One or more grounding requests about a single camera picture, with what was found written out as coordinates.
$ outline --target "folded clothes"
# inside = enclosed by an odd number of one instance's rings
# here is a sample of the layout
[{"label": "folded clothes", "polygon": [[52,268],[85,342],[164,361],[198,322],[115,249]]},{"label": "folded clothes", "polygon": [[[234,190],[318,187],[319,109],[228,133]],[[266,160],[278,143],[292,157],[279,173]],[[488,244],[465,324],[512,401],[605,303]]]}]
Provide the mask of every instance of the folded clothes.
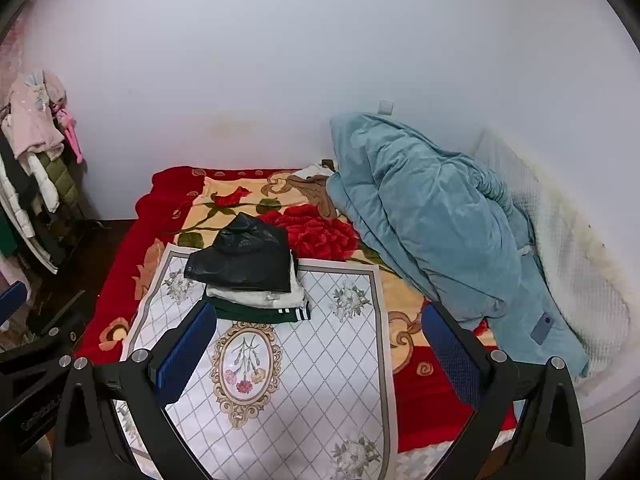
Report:
[{"label": "folded clothes", "polygon": [[275,325],[278,323],[290,323],[311,319],[311,309],[307,303],[302,307],[279,308],[256,308],[239,303],[231,303],[222,298],[208,298],[203,295],[200,301],[207,301],[216,309],[218,319],[229,319],[231,321],[245,321],[248,323],[264,323]]},{"label": "folded clothes", "polygon": [[289,283],[291,292],[273,292],[270,290],[233,290],[207,285],[205,294],[207,297],[222,298],[232,303],[240,303],[256,308],[283,309],[302,307],[305,304],[305,289],[300,285],[296,277],[294,259],[291,259],[289,267]]},{"label": "folded clothes", "polygon": [[184,277],[218,288],[291,292],[287,230],[239,213],[213,244],[191,253]]},{"label": "folded clothes", "polygon": [[300,177],[302,179],[306,179],[310,176],[316,175],[324,175],[324,176],[332,176],[334,174],[334,170],[330,170],[321,164],[312,164],[311,166],[304,168],[302,170],[297,170],[295,173],[291,173],[293,176]]}]

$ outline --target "blue gripper pad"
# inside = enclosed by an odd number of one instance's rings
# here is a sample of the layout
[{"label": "blue gripper pad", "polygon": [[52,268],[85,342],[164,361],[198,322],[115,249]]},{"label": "blue gripper pad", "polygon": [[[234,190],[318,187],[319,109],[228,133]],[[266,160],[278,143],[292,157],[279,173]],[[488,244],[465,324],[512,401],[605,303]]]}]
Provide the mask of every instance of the blue gripper pad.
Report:
[{"label": "blue gripper pad", "polygon": [[0,325],[27,301],[27,287],[23,282],[15,282],[0,294]]},{"label": "blue gripper pad", "polygon": [[162,362],[155,381],[156,397],[161,406],[173,404],[180,398],[216,331],[217,323],[216,309],[207,303]]},{"label": "blue gripper pad", "polygon": [[422,332],[458,398],[478,409],[483,395],[480,368],[431,303],[422,310]]}]

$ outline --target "metal screw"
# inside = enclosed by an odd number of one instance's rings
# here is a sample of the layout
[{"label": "metal screw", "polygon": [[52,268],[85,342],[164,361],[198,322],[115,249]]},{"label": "metal screw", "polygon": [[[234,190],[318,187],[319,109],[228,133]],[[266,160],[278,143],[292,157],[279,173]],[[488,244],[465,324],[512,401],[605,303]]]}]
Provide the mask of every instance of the metal screw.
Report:
[{"label": "metal screw", "polygon": [[559,357],[552,357],[551,365],[557,370],[562,370],[564,368],[564,361]]},{"label": "metal screw", "polygon": [[147,352],[144,348],[141,348],[133,352],[133,354],[131,354],[131,358],[133,359],[133,362],[141,363],[148,357],[148,355],[149,352]]},{"label": "metal screw", "polygon": [[491,359],[497,363],[503,363],[507,360],[507,354],[502,350],[491,350]]},{"label": "metal screw", "polygon": [[88,362],[89,361],[86,357],[79,357],[76,359],[76,362],[74,362],[74,368],[76,370],[82,370]]}]

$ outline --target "pink garment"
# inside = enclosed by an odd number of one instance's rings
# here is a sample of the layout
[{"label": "pink garment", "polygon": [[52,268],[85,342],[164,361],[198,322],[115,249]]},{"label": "pink garment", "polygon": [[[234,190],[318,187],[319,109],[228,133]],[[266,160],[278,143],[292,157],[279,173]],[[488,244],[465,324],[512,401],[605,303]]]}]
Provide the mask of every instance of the pink garment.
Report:
[{"label": "pink garment", "polygon": [[30,76],[20,74],[9,92],[13,139],[9,139],[17,158],[30,152],[62,151],[63,135],[53,125],[49,97],[44,83],[30,84]]},{"label": "pink garment", "polygon": [[80,144],[76,137],[76,120],[66,108],[60,108],[56,112],[56,119],[65,129],[66,140],[68,140],[71,149],[74,150],[74,153],[76,154],[76,162],[80,164],[82,162],[82,152],[80,151]]}]

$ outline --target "black bag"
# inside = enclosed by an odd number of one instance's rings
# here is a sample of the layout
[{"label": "black bag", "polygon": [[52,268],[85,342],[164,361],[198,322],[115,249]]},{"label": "black bag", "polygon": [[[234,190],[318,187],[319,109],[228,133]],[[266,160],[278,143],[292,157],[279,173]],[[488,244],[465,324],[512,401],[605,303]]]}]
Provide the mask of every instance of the black bag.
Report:
[{"label": "black bag", "polygon": [[184,277],[238,290],[291,292],[287,230],[239,213],[213,245],[190,254]]}]

